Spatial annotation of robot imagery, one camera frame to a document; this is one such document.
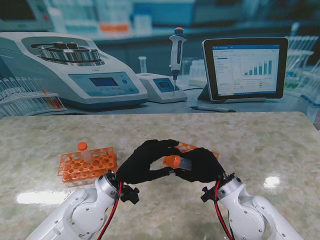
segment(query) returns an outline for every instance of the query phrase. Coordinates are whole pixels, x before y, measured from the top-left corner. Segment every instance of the black gloved hand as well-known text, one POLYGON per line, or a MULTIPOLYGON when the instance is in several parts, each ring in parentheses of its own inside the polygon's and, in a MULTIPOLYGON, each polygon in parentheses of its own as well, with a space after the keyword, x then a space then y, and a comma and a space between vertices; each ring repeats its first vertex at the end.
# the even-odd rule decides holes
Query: black gloved hand
POLYGON ((177 168, 174 170, 175 175, 189 182, 210 183, 216 181, 218 175, 222 176, 225 173, 215 155, 203 147, 179 155, 192 161, 192 169, 185 171, 177 168))
POLYGON ((116 178, 127 184, 139 184, 169 175, 171 167, 150 171, 153 162, 163 156, 180 155, 179 144, 175 140, 148 140, 134 150, 133 154, 120 166, 116 178))

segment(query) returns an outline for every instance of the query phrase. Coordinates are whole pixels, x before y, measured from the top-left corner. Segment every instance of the bar chart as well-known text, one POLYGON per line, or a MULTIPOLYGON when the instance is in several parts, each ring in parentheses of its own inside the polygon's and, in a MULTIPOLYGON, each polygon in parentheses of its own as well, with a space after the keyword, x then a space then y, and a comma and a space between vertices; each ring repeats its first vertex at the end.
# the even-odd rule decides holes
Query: bar chart
POLYGON ((243 75, 271 75, 273 69, 272 64, 272 60, 265 60, 250 67, 245 66, 243 75))

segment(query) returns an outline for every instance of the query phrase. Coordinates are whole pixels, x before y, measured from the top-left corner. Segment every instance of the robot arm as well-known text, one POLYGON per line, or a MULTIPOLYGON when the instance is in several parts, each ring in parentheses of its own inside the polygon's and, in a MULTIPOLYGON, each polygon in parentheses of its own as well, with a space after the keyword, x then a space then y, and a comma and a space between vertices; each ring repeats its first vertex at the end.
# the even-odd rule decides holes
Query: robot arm
MULTIPOLYGON (((71 194, 26 240, 90 240, 106 223, 107 208, 118 196, 118 183, 112 172, 95 181, 95 188, 82 188, 71 194)), ((136 204, 139 190, 125 185, 121 200, 136 204)))
MULTIPOLYGON (((201 199, 214 199, 215 187, 204 188, 201 199)), ((260 240, 265 233, 266 223, 271 228, 268 240, 303 240, 276 208, 262 196, 251 196, 246 184, 233 174, 224 177, 218 188, 220 203, 229 210, 229 223, 239 240, 260 240)))

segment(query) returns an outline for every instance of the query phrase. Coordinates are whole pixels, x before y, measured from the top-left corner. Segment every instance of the electronic pipette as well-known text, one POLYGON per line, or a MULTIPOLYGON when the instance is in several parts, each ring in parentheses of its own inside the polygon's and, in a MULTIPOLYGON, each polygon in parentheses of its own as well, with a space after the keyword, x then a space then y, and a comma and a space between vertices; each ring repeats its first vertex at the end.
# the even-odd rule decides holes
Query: electronic pipette
POLYGON ((172 41, 171 62, 169 67, 171 68, 173 77, 173 95, 175 95, 176 81, 181 68, 182 45, 188 38, 184 35, 184 29, 177 27, 174 30, 174 35, 170 36, 169 39, 172 41))

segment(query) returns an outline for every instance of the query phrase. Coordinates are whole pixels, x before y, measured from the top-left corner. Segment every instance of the control panel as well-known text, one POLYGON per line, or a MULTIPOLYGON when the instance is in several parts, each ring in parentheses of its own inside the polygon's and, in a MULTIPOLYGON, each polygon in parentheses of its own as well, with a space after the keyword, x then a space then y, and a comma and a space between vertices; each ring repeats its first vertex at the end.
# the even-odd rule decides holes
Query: control panel
MULTIPOLYGON (((168 77, 165 78, 154 78, 153 79, 155 85, 158 87, 160 92, 162 93, 168 93, 174 91, 174 85, 170 81, 168 77)), ((175 86, 175 91, 179 91, 178 86, 175 86)))
POLYGON ((125 72, 69 74, 69 77, 91 97, 111 97, 139 93, 139 90, 125 72))

